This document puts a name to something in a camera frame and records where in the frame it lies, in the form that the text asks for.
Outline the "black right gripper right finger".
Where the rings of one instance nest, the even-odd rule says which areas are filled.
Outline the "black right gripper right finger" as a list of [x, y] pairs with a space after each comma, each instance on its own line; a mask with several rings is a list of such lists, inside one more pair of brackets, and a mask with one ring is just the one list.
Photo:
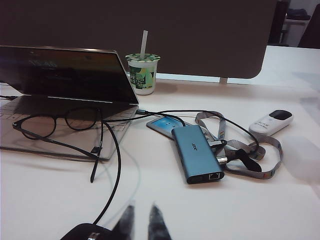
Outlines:
[[163, 214], [156, 204], [149, 213], [148, 240], [171, 240], [169, 230], [165, 224]]

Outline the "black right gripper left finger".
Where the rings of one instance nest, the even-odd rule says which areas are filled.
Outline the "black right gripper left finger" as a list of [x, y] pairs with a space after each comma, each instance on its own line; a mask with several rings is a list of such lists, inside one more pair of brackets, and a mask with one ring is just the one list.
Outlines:
[[134, 224], [135, 224], [135, 201], [132, 200], [116, 226], [113, 228], [113, 239], [114, 240], [132, 240], [134, 237]]

